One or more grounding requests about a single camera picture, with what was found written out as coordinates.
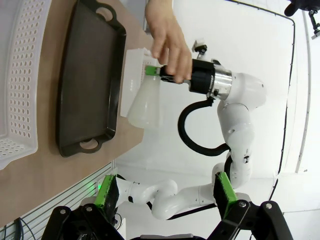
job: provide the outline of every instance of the bolt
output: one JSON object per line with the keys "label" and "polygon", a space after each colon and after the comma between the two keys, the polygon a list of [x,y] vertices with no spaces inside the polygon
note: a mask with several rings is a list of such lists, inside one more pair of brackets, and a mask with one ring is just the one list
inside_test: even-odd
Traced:
{"label": "bolt", "polygon": [[245,206],[247,206],[247,204],[244,201],[239,202],[239,206],[244,208]]}
{"label": "bolt", "polygon": [[267,204],[265,205],[265,207],[266,207],[267,209],[272,209],[271,203],[267,203]]}

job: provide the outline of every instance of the wooden tabletop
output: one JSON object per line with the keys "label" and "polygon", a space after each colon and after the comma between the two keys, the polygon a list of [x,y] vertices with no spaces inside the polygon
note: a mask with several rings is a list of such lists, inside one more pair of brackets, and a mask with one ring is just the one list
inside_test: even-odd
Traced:
{"label": "wooden tabletop", "polygon": [[[111,5],[117,13],[118,21],[125,27],[126,50],[151,47],[152,38],[145,34],[138,20],[118,0],[100,2]],[[75,0],[52,0],[51,3],[38,72],[38,151],[0,170],[0,227],[107,165],[139,144],[143,138],[142,129],[131,126],[126,118],[119,116],[115,137],[105,142],[98,152],[79,153],[68,158],[60,155],[55,142],[57,89],[74,3]]]}

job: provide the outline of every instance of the perforated basket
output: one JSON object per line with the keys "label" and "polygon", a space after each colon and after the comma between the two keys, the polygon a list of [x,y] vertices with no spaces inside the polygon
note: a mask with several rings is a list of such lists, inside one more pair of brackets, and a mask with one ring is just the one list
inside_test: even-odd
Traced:
{"label": "perforated basket", "polygon": [[38,69],[51,0],[1,3],[0,26],[9,37],[0,37],[6,51],[6,59],[0,61],[5,70],[0,73],[0,170],[38,149]]}

